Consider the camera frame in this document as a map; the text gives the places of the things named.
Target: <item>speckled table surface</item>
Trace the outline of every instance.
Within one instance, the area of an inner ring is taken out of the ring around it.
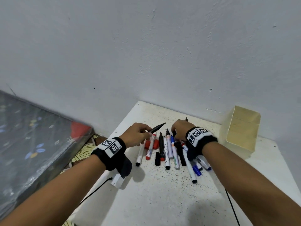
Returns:
[[[195,125],[219,136],[218,124],[139,101],[110,137],[119,136],[134,122],[146,123],[151,127],[166,122],[160,130],[164,133],[177,119],[186,117]],[[175,170],[173,161],[169,171],[165,170],[164,164],[155,166],[154,155],[158,150],[154,150],[150,161],[143,157],[141,166],[136,167],[138,151],[139,147],[126,150],[133,169],[121,189],[106,183],[69,219],[78,225],[238,225],[225,189],[214,171],[203,171],[198,183],[193,184],[186,167]],[[272,154],[274,158],[266,160],[263,157],[265,154]],[[247,161],[301,203],[300,192],[274,141],[258,137],[256,151]],[[279,173],[285,174],[284,180],[273,176],[272,171],[279,167]],[[106,171],[90,192],[112,173]],[[240,224],[251,225],[236,202],[230,199]]]

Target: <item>beige plastic container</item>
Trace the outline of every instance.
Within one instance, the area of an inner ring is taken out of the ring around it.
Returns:
[[[219,143],[243,159],[255,151],[261,115],[258,112],[234,106],[219,131]]]

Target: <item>forearm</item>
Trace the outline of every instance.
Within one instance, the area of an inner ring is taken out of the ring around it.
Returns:
[[[96,155],[88,157],[35,192],[0,226],[62,225],[105,170]]]
[[[299,205],[229,149],[211,142],[202,153],[254,225],[301,223]]]

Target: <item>blue marker cap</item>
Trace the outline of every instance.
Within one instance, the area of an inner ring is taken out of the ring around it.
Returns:
[[[201,176],[202,175],[202,173],[199,171],[197,165],[194,165],[192,168],[193,168],[193,171],[195,172],[195,174],[197,176]]]

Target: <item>mattress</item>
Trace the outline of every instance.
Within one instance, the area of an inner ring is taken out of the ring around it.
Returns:
[[[0,220],[56,177],[93,133],[0,92]]]

